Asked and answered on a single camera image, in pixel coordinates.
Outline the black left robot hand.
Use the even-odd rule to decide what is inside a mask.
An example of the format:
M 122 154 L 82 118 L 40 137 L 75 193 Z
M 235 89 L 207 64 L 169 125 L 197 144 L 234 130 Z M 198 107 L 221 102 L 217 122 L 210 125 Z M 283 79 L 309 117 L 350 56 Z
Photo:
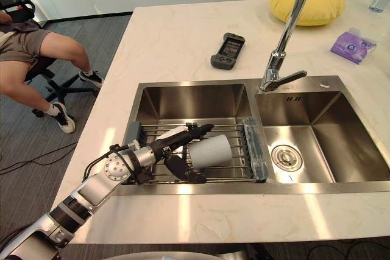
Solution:
M 206 183 L 207 179 L 204 175 L 197 174 L 189 167 L 185 160 L 178 155 L 174 155 L 172 152 L 181 146 L 186 146 L 194 139 L 199 139 L 213 127 L 213 124 L 205 124 L 190 130 L 181 131 L 167 138 L 156 139 L 149 144 L 149 147 L 154 153 L 155 162 L 157 163 L 163 158 L 168 170 L 182 181 L 195 184 Z

